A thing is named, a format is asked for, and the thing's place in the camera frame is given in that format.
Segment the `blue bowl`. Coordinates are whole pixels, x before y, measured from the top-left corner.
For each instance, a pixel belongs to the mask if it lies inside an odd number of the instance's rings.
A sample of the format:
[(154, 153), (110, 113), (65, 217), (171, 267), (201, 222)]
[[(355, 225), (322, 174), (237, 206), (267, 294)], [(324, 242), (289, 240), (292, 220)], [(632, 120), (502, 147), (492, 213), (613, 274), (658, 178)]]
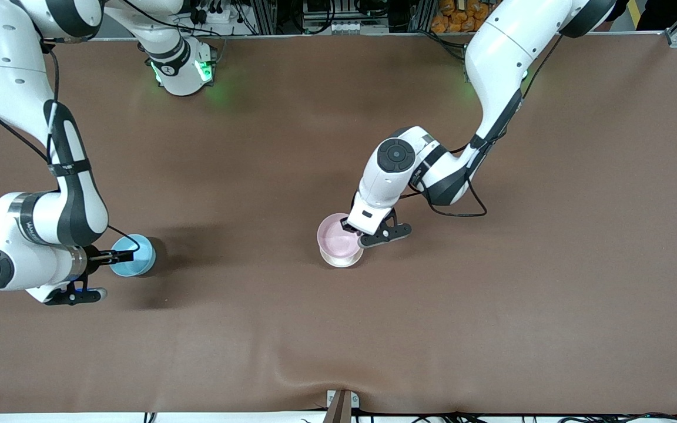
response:
[(124, 253), (120, 261), (111, 263), (110, 269), (121, 277), (139, 277), (150, 271), (156, 261), (156, 251), (150, 239), (140, 234), (130, 234), (118, 239), (111, 247)]

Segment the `pink bowl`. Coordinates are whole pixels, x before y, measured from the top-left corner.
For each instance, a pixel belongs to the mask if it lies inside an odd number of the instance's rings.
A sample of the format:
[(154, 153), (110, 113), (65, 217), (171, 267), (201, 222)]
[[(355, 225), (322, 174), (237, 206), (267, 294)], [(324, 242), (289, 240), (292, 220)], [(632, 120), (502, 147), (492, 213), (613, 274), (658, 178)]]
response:
[(317, 230), (317, 243), (320, 246), (340, 249), (341, 247), (360, 247), (359, 236), (341, 228), (341, 219), (348, 217), (346, 213), (331, 214), (320, 223)]

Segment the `white bowl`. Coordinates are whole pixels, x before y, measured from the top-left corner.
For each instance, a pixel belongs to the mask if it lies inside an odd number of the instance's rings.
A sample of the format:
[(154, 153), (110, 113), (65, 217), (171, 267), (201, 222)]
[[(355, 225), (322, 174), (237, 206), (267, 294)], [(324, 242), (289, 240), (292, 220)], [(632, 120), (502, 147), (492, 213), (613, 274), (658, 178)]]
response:
[(352, 267), (360, 261), (364, 250), (360, 247), (341, 247), (340, 249), (331, 249), (331, 247), (320, 246), (320, 255), (323, 260), (331, 267), (347, 268)]

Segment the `brown table mat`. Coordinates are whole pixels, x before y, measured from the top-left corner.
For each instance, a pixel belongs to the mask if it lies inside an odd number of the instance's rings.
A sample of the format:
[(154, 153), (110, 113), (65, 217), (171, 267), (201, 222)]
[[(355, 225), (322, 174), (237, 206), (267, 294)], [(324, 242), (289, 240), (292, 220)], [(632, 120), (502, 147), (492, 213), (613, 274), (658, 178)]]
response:
[[(157, 243), (102, 268), (95, 304), (0, 292), (0, 412), (314, 408), (677, 414), (677, 49), (564, 39), (474, 177), (488, 213), (401, 201), (411, 235), (320, 257), (369, 155), (420, 125), (448, 148), (481, 111), (422, 36), (238, 39), (177, 98), (132, 42), (61, 46), (110, 222)], [(0, 127), (0, 196), (49, 190)]]

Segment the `white terminal block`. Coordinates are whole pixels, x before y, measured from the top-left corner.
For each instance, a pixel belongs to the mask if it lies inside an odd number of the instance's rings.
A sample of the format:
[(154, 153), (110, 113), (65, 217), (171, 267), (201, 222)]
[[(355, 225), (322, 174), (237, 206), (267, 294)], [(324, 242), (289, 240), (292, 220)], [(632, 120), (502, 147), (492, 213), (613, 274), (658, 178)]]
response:
[(338, 21), (331, 24), (332, 35), (362, 35), (374, 29), (374, 25), (362, 21)]

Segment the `orange objects pile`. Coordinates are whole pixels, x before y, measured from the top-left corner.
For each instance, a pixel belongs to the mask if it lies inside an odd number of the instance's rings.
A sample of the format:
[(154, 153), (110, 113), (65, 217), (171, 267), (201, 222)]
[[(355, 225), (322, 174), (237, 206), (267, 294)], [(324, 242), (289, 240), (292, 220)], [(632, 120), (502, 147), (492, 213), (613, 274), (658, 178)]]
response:
[(473, 33), (502, 0), (438, 0), (438, 11), (433, 17), (430, 32)]

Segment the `grey metal equipment box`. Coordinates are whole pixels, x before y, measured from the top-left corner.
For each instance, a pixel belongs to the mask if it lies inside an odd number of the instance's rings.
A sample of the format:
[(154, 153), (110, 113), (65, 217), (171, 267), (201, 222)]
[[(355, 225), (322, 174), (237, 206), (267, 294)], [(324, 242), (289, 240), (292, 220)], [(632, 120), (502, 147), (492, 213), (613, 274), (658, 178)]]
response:
[(301, 0), (298, 11), (304, 21), (371, 19), (385, 17), (391, 0)]

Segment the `white power strip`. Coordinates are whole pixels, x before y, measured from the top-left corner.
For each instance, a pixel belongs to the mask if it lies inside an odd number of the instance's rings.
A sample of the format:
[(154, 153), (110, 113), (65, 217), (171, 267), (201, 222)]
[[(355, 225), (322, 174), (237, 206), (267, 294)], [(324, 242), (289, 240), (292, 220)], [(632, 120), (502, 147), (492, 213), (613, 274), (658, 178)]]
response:
[(233, 0), (186, 0), (185, 5), (190, 8), (190, 20), (194, 25), (242, 22)]

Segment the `person in black clothing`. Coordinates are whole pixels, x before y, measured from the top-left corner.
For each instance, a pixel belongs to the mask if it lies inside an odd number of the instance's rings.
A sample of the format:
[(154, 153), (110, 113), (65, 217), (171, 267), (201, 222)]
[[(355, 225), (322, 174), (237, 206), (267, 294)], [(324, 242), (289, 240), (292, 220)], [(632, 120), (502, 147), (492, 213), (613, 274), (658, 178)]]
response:
[[(596, 31), (609, 31), (613, 22), (621, 16), (631, 0), (615, 0), (614, 8)], [(677, 21), (677, 0), (646, 0), (645, 10), (636, 24), (636, 31), (661, 31)]]

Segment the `metal clamp bracket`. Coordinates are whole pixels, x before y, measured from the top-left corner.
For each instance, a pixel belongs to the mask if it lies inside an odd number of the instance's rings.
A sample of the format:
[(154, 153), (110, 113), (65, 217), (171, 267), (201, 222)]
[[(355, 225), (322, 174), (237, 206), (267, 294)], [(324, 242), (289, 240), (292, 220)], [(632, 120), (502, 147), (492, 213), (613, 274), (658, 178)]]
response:
[(355, 423), (355, 409), (360, 409), (360, 397), (357, 393), (349, 390), (328, 390), (327, 412), (323, 423)]

